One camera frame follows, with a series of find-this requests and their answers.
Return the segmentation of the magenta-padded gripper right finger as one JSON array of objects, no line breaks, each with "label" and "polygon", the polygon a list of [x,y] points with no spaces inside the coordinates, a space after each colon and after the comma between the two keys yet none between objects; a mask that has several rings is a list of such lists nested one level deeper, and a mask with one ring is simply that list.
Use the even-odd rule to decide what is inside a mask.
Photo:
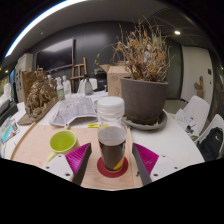
[{"label": "magenta-padded gripper right finger", "polygon": [[143,185],[148,185],[179,170],[179,166],[167,155],[158,155],[137,143],[132,145],[132,154]]}]

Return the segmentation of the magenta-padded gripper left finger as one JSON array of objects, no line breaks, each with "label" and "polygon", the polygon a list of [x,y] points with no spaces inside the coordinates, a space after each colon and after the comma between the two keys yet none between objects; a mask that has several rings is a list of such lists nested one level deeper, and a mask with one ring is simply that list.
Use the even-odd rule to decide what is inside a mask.
[{"label": "magenta-padded gripper left finger", "polygon": [[50,162],[43,166],[43,169],[65,180],[80,185],[83,181],[91,153],[91,144],[87,143],[67,155],[56,155]]}]

